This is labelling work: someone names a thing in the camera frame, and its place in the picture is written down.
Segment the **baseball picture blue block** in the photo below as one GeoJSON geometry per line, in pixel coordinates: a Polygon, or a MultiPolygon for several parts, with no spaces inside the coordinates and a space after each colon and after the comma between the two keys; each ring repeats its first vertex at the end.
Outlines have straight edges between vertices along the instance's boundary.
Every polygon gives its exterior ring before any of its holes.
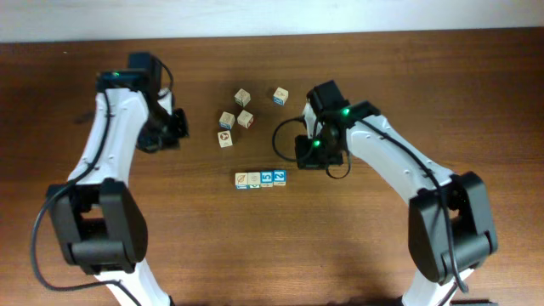
{"type": "Polygon", "coordinates": [[[273,185],[285,186],[286,185],[286,170],[274,170],[273,171],[273,185]]]}

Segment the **blue number five block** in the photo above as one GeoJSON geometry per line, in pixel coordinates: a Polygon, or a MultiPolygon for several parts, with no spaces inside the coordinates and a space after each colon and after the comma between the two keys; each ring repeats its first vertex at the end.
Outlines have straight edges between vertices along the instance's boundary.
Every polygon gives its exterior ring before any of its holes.
{"type": "Polygon", "coordinates": [[[260,185],[262,188],[269,188],[274,186],[272,171],[262,171],[260,173],[260,185]]]}

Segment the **number six wooden block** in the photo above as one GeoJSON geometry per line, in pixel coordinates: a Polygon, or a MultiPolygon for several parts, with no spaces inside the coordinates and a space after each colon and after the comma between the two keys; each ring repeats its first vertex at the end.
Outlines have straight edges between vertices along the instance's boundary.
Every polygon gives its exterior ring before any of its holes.
{"type": "Polygon", "coordinates": [[[261,187],[261,173],[254,172],[247,174],[248,187],[250,189],[259,189],[261,187]]]}

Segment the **leaf picture wooden block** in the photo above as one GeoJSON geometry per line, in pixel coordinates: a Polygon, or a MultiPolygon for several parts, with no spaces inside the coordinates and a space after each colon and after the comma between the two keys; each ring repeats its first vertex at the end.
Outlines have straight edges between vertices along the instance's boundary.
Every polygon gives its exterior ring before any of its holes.
{"type": "Polygon", "coordinates": [[[248,173],[235,173],[235,187],[238,190],[246,190],[248,188],[248,173]]]}

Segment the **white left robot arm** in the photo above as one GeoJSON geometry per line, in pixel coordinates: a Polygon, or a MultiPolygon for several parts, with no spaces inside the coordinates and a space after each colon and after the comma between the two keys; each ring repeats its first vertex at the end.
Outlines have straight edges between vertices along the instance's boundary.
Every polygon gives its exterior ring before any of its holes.
{"type": "Polygon", "coordinates": [[[64,260],[95,277],[85,288],[106,286],[121,305],[171,305],[145,257],[148,227],[128,188],[136,150],[176,148],[186,137],[184,112],[173,107],[164,69],[129,68],[97,77],[93,126],[80,161],[66,183],[48,187],[31,235],[31,266],[37,265],[37,231],[45,215],[64,260]]]}

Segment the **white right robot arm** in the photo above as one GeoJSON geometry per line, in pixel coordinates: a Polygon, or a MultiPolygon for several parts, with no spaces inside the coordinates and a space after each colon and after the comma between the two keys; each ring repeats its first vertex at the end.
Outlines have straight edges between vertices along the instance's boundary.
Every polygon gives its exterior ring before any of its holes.
{"type": "Polygon", "coordinates": [[[408,247],[416,273],[389,305],[450,305],[466,279],[498,249],[490,199],[473,172],[456,174],[427,158],[368,102],[308,101],[297,137],[299,168],[321,168],[356,157],[375,170],[409,208],[408,247]]]}

